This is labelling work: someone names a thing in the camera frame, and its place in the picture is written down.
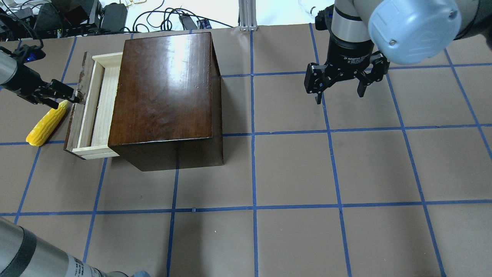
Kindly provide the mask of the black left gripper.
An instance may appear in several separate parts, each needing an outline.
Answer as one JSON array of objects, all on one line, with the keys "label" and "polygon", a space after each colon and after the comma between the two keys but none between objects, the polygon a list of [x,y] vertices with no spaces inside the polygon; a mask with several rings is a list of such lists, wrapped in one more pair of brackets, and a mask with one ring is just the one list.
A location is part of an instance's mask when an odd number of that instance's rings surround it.
[{"label": "black left gripper", "polygon": [[[34,105],[43,104],[58,109],[59,103],[45,94],[48,83],[43,81],[40,75],[31,68],[18,68],[16,73],[8,81],[8,90]],[[72,87],[52,79],[49,83],[49,92],[53,98],[68,100],[72,103],[80,103],[79,91]]]}]

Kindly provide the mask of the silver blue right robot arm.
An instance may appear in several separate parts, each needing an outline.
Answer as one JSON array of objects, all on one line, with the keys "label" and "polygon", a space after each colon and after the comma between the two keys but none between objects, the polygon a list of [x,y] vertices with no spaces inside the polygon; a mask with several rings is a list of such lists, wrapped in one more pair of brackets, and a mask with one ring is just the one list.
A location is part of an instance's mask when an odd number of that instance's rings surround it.
[{"label": "silver blue right robot arm", "polygon": [[391,62],[413,65],[452,41],[491,31],[490,0],[336,0],[318,11],[330,33],[323,65],[309,63],[304,87],[318,104],[337,82],[358,79],[357,93],[387,74]]}]

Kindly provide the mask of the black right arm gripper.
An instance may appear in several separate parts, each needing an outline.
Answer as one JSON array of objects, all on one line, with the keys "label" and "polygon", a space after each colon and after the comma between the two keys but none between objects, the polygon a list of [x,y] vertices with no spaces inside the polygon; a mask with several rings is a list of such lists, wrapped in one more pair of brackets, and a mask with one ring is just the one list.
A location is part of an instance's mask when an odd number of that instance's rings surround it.
[{"label": "black right arm gripper", "polygon": [[382,81],[388,73],[390,62],[380,51],[373,52],[374,43],[345,42],[330,37],[327,59],[323,65],[309,63],[306,69],[304,87],[306,93],[316,94],[317,105],[321,105],[323,93],[337,82],[357,79],[357,93],[364,97],[368,86]]}]

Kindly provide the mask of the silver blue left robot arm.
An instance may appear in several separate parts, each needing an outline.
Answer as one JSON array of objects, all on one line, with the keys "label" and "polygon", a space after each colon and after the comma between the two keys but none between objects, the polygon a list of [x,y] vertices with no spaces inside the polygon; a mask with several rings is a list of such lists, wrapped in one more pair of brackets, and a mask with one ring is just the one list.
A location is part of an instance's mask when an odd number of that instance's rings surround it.
[{"label": "silver blue left robot arm", "polygon": [[[25,65],[30,57],[1,48],[1,87],[30,103],[61,109],[56,99],[79,103],[80,94],[58,80],[45,82]],[[39,238],[26,228],[1,219],[2,277],[124,277],[104,272]]]}]

